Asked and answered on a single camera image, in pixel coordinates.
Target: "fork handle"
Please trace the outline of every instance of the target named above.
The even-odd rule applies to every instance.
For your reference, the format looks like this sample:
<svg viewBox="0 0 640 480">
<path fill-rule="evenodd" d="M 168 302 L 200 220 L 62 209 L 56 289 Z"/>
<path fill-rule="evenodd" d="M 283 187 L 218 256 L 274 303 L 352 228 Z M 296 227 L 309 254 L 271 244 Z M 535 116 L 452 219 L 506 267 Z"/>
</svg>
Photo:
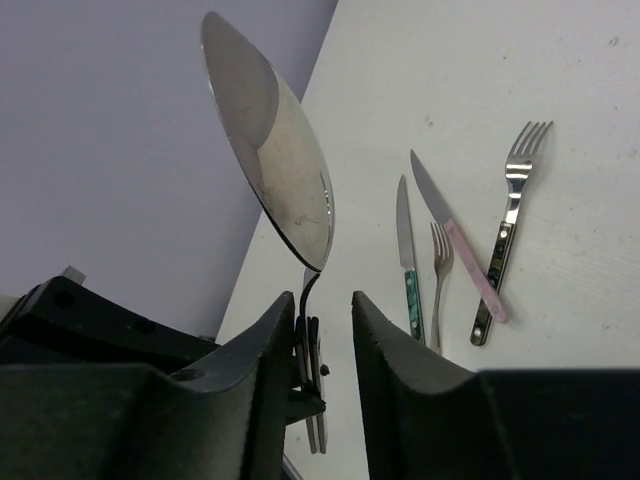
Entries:
<svg viewBox="0 0 640 480">
<path fill-rule="evenodd" d="M 420 302 L 420 286 L 418 285 L 418 274 L 415 270 L 407 270 L 404 272 L 404 286 L 407 291 L 411 336 L 423 345 L 426 345 L 424 321 L 422 319 L 422 304 Z"/>
<path fill-rule="evenodd" d="M 511 244 L 513 243 L 515 233 L 515 223 L 505 221 L 500 223 L 498 238 L 493 247 L 491 262 L 489 263 L 489 272 L 487 273 L 487 278 L 496 292 L 500 291 L 500 286 L 502 285 L 502 279 L 504 278 L 504 272 L 507 267 L 507 261 L 509 260 L 509 252 L 511 251 Z M 485 303 L 480 300 L 480 305 L 476 312 L 476 319 L 473 322 L 473 330 L 471 330 L 470 340 L 472 345 L 480 347 L 487 342 L 491 320 L 492 317 L 489 309 Z"/>
<path fill-rule="evenodd" d="M 460 257 L 460 260 L 462 260 L 463 265 L 467 269 L 467 272 L 471 277 L 471 281 L 473 281 L 478 292 L 480 292 L 480 296 L 484 302 L 489 306 L 489 310 L 492 312 L 496 321 L 500 323 L 507 323 L 507 320 L 509 320 L 507 310 L 504 308 L 504 305 L 502 305 L 502 301 L 500 300 L 495 288 L 482 272 L 482 268 L 471 249 L 471 245 L 464 236 L 464 233 L 462 233 L 462 229 L 453 219 L 444 224 L 444 229 L 449 234 L 451 243 L 455 247 L 456 252 L 458 252 L 458 257 Z"/>
<path fill-rule="evenodd" d="M 443 279 L 436 273 L 436 295 L 433 300 L 433 314 L 431 315 L 431 337 L 429 338 L 429 348 L 442 355 L 442 340 L 440 338 L 440 294 L 442 293 Z"/>
</svg>

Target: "green knife handle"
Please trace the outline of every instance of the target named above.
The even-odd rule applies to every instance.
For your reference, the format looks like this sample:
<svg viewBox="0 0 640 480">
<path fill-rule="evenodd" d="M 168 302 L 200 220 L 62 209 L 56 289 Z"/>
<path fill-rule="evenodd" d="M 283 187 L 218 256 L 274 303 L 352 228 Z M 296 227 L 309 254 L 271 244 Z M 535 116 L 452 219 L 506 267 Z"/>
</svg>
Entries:
<svg viewBox="0 0 640 480">
<path fill-rule="evenodd" d="M 509 260 L 509 251 L 511 250 L 515 233 L 515 224 L 504 221 L 500 223 L 498 238 L 493 247 L 493 255 L 491 256 L 489 271 L 487 273 L 487 279 L 496 292 L 500 291 L 500 285 L 502 285 L 502 279 L 507 267 L 507 260 Z M 487 342 L 490 326 L 491 314 L 484 302 L 480 300 L 476 319 L 473 322 L 473 330 L 471 330 L 471 344 L 476 347 L 484 345 Z"/>
<path fill-rule="evenodd" d="M 422 320 L 422 305 L 420 303 L 420 286 L 418 285 L 418 274 L 415 270 L 404 272 L 404 286 L 407 289 L 411 336 L 426 345 L 424 322 Z"/>
</svg>

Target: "pink knife handle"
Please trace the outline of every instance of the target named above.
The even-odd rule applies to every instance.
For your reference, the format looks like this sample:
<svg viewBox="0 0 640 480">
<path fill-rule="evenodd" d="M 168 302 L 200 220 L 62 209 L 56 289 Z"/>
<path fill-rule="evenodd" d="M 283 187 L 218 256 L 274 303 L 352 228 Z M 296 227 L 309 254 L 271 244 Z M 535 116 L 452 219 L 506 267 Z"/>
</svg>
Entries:
<svg viewBox="0 0 640 480">
<path fill-rule="evenodd" d="M 458 256 L 462 259 L 462 263 L 467 269 L 467 272 L 469 272 L 473 284 L 480 292 L 480 296 L 489 309 L 491 316 L 498 323 L 507 323 L 507 320 L 509 320 L 507 310 L 504 308 L 504 305 L 502 305 L 498 293 L 482 272 L 482 268 L 480 268 L 480 264 L 473 254 L 473 250 L 471 250 L 471 246 L 469 242 L 467 242 L 464 233 L 462 233 L 462 230 L 454 220 L 449 220 L 445 223 L 444 228 L 449 234 L 451 243 L 453 243 L 453 246 L 456 248 L 456 252 L 458 252 Z"/>
</svg>

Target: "knife handle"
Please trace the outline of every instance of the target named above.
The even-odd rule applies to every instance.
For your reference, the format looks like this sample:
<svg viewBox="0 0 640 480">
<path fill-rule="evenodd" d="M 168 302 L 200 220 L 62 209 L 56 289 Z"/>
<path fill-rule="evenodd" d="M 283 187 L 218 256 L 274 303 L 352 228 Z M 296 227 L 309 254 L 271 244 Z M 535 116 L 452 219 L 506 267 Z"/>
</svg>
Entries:
<svg viewBox="0 0 640 480">
<path fill-rule="evenodd" d="M 462 260 L 467 272 L 469 272 L 469 276 L 471 277 L 473 284 L 480 292 L 482 300 L 484 300 L 484 303 L 488 305 L 493 318 L 495 318 L 498 323 L 507 323 L 507 320 L 509 319 L 507 310 L 504 308 L 504 305 L 502 305 L 502 301 L 500 300 L 495 288 L 482 272 L 482 268 L 480 267 L 473 250 L 471 250 L 471 245 L 469 245 L 469 242 L 465 238 L 460 227 L 458 227 L 454 220 L 449 220 L 444 224 L 444 229 L 449 234 L 451 243 L 453 243 L 458 256 Z"/>
<path fill-rule="evenodd" d="M 491 262 L 489 263 L 489 273 L 487 278 L 496 292 L 500 290 L 502 285 L 502 279 L 507 267 L 507 261 L 509 260 L 509 252 L 511 251 L 511 244 L 516 233 L 516 226 L 513 223 L 502 222 L 500 223 L 500 230 L 498 231 L 498 238 L 493 247 L 493 254 L 491 255 Z M 473 322 L 473 329 L 471 330 L 471 344 L 476 347 L 480 347 L 487 342 L 487 336 L 489 335 L 489 328 L 491 327 L 491 313 L 480 300 L 478 311 L 476 313 L 476 319 Z"/>
<path fill-rule="evenodd" d="M 408 270 L 404 272 L 404 286 L 407 290 L 411 336 L 423 345 L 426 345 L 427 340 L 424 337 L 422 304 L 420 303 L 420 286 L 418 285 L 418 274 L 415 270 Z"/>
</svg>

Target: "cutlery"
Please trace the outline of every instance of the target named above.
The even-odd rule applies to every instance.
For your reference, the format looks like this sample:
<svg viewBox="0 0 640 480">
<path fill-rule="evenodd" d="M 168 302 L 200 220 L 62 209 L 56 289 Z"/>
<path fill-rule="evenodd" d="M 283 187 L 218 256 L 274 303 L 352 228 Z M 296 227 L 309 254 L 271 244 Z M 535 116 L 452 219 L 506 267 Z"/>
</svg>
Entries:
<svg viewBox="0 0 640 480">
<path fill-rule="evenodd" d="M 482 273 L 482 268 L 471 249 L 471 245 L 469 245 L 462 229 L 453 219 L 453 215 L 445 203 L 444 198 L 442 198 L 429 173 L 427 173 L 424 165 L 422 165 L 422 162 L 413 150 L 411 150 L 411 168 L 413 169 L 413 176 L 416 179 L 418 189 L 427 207 L 429 207 L 431 215 L 433 215 L 436 222 L 444 226 L 444 229 L 449 234 L 451 243 L 458 252 L 462 263 L 467 269 L 467 272 L 469 272 L 469 276 L 480 292 L 484 303 L 488 306 L 491 315 L 496 322 L 506 323 L 508 315 L 500 301 L 500 297 L 487 280 L 487 277 Z"/>
<path fill-rule="evenodd" d="M 295 95 L 244 35 L 209 12 L 201 41 L 218 116 L 238 163 L 274 228 L 306 267 L 295 351 L 303 391 L 317 395 L 322 389 L 312 367 L 320 365 L 319 341 L 317 331 L 309 332 L 306 303 L 333 242 L 327 165 Z M 324 419 L 324 413 L 307 419 L 312 453 L 326 452 Z"/>
<path fill-rule="evenodd" d="M 493 247 L 493 255 L 491 256 L 489 273 L 487 274 L 489 282 L 491 282 L 496 291 L 499 291 L 502 285 L 507 260 L 511 252 L 522 199 L 522 190 L 533 168 L 542 139 L 552 124 L 553 122 L 527 123 L 513 143 L 509 155 L 507 155 L 505 177 L 509 187 L 509 200 L 504 219 L 500 223 L 498 238 Z M 491 318 L 492 312 L 487 309 L 484 302 L 480 301 L 480 306 L 473 322 L 473 329 L 471 330 L 471 343 L 473 345 L 479 347 L 487 342 Z"/>
<path fill-rule="evenodd" d="M 453 266 L 453 247 L 449 234 L 439 223 L 431 224 L 431 236 L 433 237 L 433 268 L 436 271 L 436 296 L 433 301 L 433 314 L 431 316 L 431 336 L 429 346 L 431 350 L 442 355 L 442 341 L 440 338 L 440 294 L 444 279 L 451 272 Z"/>
<path fill-rule="evenodd" d="M 426 345 L 422 305 L 420 303 L 420 285 L 418 283 L 416 256 L 413 248 L 413 233 L 411 231 L 411 212 L 409 211 L 407 179 L 404 175 L 400 177 L 400 183 L 398 184 L 396 233 L 398 235 L 400 265 L 404 268 L 404 286 L 407 293 L 407 303 L 409 305 L 409 327 L 411 336 Z"/>
</svg>

